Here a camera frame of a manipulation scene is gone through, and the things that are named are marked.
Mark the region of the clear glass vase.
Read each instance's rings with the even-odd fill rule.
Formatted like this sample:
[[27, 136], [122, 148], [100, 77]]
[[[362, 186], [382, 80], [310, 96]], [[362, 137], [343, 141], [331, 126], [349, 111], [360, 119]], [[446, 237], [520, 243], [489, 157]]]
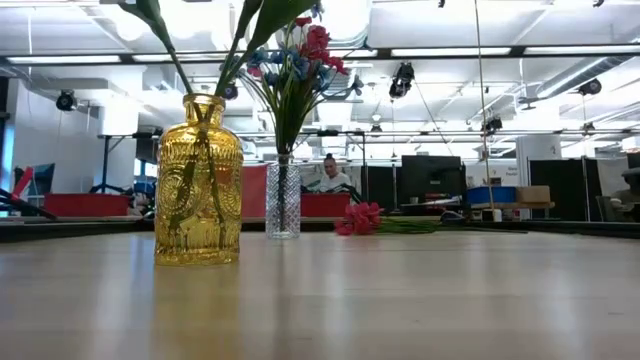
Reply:
[[301, 175], [290, 154], [267, 167], [265, 230], [270, 239], [300, 236]]

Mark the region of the red artificial flower bunch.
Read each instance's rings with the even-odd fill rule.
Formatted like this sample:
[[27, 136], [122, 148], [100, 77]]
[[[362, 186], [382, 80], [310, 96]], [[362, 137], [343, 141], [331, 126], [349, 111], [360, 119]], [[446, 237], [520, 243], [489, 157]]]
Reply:
[[334, 232], [340, 236], [366, 236], [374, 234], [407, 235], [431, 234], [438, 231], [491, 231], [499, 229], [496, 216], [488, 213], [489, 221], [474, 220], [445, 210], [437, 220], [424, 216], [385, 215], [377, 203], [347, 205], [344, 216], [334, 222]]
[[331, 37], [321, 25], [314, 25], [310, 17], [300, 17], [287, 26], [280, 50], [291, 49], [309, 61], [307, 114], [319, 105], [338, 74], [346, 74], [344, 61], [330, 54]]

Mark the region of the amber glass vase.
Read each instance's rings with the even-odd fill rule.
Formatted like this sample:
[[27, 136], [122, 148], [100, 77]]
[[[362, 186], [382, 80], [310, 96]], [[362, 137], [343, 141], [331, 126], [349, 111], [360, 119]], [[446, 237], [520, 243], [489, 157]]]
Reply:
[[155, 196], [155, 254], [161, 266], [238, 260], [243, 151], [222, 125], [225, 100], [183, 97], [185, 121], [160, 138]]

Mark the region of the pink artificial tulip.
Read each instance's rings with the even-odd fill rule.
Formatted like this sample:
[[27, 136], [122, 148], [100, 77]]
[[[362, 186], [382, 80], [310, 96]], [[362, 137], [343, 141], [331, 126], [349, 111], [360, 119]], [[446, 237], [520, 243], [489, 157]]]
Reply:
[[[319, 3], [320, 0], [264, 0], [261, 9], [253, 17], [257, 19], [257, 23], [250, 41], [254, 40], [258, 45], [254, 52], [279, 28], [291, 23], [297, 15], [311, 9]], [[238, 76], [240, 68], [236, 75], [230, 79], [229, 83], [232, 83], [233, 79]], [[205, 165], [208, 174], [209, 197], [213, 200], [217, 227], [221, 233], [224, 233], [226, 231], [226, 225], [224, 223], [224, 215], [222, 214], [222, 207], [218, 195], [215, 159], [211, 152], [211, 141], [208, 137], [208, 130], [204, 128], [204, 121], [210, 118], [210, 114], [216, 110], [216, 107], [210, 105], [207, 110], [202, 110], [200, 105], [195, 101], [197, 94], [193, 92], [189, 85], [186, 85], [185, 88], [187, 90], [187, 109], [196, 115], [197, 132], [195, 144], [191, 146], [189, 150], [189, 159], [187, 160], [187, 165], [184, 170], [184, 184], [179, 188], [177, 198], [179, 200], [183, 199], [188, 191], [195, 188], [193, 182], [195, 181], [196, 166], [200, 163], [198, 156], [203, 154], [204, 159], [202, 163]], [[225, 100], [223, 97], [215, 96], [215, 92], [212, 98], [221, 102]]]

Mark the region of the person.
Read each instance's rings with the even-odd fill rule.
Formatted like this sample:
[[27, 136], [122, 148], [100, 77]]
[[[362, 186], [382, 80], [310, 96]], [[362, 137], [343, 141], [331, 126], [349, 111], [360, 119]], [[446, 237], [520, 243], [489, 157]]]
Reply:
[[351, 185], [350, 178], [337, 168], [336, 160], [331, 153], [327, 154], [324, 161], [324, 175], [320, 181], [320, 191], [329, 192], [335, 190], [342, 185]]
[[597, 198], [601, 220], [640, 224], [640, 167], [624, 171], [622, 177], [627, 189]]

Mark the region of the red storage bin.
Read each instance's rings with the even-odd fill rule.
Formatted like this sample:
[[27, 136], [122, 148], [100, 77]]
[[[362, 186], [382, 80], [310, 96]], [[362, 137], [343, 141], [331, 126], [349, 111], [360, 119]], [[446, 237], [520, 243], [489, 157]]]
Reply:
[[44, 209], [58, 217], [126, 216], [129, 197], [102, 193], [49, 193]]
[[301, 195], [301, 216], [340, 217], [350, 203], [348, 193], [305, 193]]

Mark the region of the black partition panel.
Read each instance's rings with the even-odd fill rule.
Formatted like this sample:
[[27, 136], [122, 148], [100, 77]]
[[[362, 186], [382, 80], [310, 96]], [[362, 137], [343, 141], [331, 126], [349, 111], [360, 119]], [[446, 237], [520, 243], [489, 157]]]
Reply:
[[594, 159], [534, 160], [529, 162], [532, 185], [547, 185], [555, 203], [549, 218], [560, 221], [599, 222], [597, 198], [602, 195]]
[[387, 212], [400, 206], [401, 168], [398, 166], [369, 166], [361, 171], [362, 189], [370, 203], [377, 203]]

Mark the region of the red upright panel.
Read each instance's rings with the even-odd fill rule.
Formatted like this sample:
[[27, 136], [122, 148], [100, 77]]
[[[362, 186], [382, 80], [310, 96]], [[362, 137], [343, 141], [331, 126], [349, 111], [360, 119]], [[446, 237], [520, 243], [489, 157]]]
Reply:
[[267, 166], [242, 169], [242, 217], [263, 218], [266, 207]]

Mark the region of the black computer monitor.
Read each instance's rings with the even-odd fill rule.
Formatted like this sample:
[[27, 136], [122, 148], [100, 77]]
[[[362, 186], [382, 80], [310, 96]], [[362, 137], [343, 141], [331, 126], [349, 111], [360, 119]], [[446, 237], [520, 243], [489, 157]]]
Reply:
[[401, 198], [425, 200], [429, 194], [460, 196], [466, 187], [464, 175], [459, 157], [403, 155], [399, 181]]

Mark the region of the blue storage bin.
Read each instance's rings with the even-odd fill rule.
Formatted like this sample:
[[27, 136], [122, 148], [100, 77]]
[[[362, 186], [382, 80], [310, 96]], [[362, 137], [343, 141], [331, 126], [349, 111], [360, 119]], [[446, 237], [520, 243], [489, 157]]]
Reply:
[[470, 204], [514, 203], [516, 188], [514, 186], [480, 186], [467, 190], [467, 200]]

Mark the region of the ceiling light strip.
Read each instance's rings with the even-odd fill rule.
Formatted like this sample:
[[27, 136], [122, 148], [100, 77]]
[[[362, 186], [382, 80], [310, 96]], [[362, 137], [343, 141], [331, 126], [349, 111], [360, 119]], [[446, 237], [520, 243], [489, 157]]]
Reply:
[[597, 55], [603, 53], [620, 54], [636, 52], [640, 52], [640, 44], [527, 47], [524, 51], [524, 53], [527, 55]]
[[511, 51], [510, 47], [481, 47], [481, 48], [423, 48], [423, 49], [393, 49], [393, 57], [446, 57], [446, 56], [482, 56], [506, 55]]

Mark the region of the cardboard box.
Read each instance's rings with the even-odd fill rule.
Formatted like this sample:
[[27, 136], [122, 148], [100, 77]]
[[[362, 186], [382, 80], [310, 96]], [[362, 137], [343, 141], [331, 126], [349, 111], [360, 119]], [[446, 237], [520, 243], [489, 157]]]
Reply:
[[550, 203], [550, 188], [547, 185], [517, 187], [516, 201], [523, 204]]

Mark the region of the blue-lit monitor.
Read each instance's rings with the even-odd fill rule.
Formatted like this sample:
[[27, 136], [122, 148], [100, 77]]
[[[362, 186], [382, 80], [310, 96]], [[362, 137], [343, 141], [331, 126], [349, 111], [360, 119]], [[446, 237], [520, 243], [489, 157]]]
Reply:
[[39, 196], [51, 192], [55, 164], [16, 167], [13, 193], [17, 196]]

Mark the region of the black aluminium table frame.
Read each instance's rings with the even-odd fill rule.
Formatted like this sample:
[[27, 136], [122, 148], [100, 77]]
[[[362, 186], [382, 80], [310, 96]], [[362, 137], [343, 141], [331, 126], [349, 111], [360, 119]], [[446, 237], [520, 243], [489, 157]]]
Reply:
[[[149, 219], [111, 219], [52, 221], [28, 217], [0, 219], [0, 243], [45, 240], [92, 235], [132, 232], [152, 232], [154, 222]], [[417, 217], [391, 217], [385, 225], [374, 230], [376, 235], [425, 234], [427, 232], [503, 232], [558, 233], [586, 236], [633, 239], [640, 241], [640, 223], [522, 221], [522, 222], [462, 222], [421, 220]]]

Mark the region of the silver ceiling duct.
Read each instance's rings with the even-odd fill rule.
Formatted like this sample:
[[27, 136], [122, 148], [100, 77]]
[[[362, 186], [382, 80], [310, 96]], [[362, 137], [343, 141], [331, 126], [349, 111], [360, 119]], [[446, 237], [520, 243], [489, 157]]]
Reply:
[[535, 91], [536, 97], [547, 99], [558, 96], [632, 59], [633, 56], [626, 55], [582, 60], [539, 85]]

